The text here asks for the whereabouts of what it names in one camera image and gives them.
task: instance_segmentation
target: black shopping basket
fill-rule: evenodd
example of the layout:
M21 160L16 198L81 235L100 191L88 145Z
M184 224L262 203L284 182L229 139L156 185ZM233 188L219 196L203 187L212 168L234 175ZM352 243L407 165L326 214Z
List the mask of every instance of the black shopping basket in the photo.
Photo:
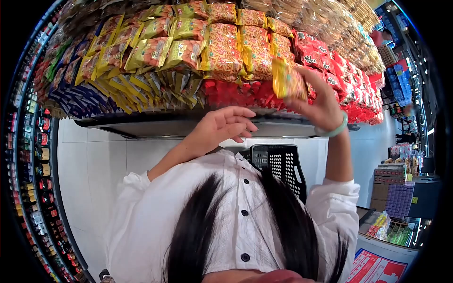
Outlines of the black shopping basket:
M307 185L300 167L297 145L255 144L240 154L257 169L269 167L272 173L282 182L287 183L305 204Z

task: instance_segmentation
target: black hair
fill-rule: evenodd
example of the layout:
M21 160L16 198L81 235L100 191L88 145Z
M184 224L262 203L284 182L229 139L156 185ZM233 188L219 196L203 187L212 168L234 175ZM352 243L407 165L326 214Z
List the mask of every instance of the black hair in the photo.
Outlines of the black hair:
M303 278L323 280L326 274L319 268L318 239L311 216L299 204L290 187L276 179L269 168L264 168L258 179L280 237L283 268L295 271ZM164 282L200 283L203 280L210 263L208 253L216 229L217 210L228 192L225 190L214 199L219 185L220 178L210 175L195 188L181 211L163 265ZM348 244L348 240L338 234L337 259L327 282L335 283L340 279Z

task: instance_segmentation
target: white blouse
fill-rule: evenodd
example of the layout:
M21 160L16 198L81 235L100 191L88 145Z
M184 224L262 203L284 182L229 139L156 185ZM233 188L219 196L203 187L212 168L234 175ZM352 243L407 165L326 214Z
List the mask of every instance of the white blouse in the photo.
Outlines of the white blouse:
M240 154L235 156L221 150L176 165L152 182L145 172L131 173L119 184L120 195L104 237L106 266L117 283L162 281L164 255L181 210L192 190L211 173L222 178L217 194L225 190L228 193L219 205L207 272L229 269L270 272L283 268L280 239L270 221L270 208L257 179L258 171ZM315 223L320 268L324 267L327 275L336 260L337 228L349 238L348 257L339 282L346 281L354 260L359 189L354 181L324 179L323 185L315 185L309 191L305 205Z

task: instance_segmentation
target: black button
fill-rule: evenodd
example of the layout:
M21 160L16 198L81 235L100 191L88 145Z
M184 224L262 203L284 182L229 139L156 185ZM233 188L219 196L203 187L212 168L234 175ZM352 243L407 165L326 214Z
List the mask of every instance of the black button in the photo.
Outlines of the black button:
M242 261L249 261L250 260L250 256L248 254L241 254L241 259Z

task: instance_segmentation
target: woman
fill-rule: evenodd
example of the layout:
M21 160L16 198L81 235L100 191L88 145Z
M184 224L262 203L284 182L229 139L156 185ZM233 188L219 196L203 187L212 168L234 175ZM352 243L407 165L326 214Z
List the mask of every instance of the woman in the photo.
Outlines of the woman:
M212 111L148 172L129 174L106 233L107 269L119 282L344 282L358 233L349 133L332 88L300 70L313 105L288 101L330 138L323 185L307 204L240 154L213 151L251 137L255 113Z

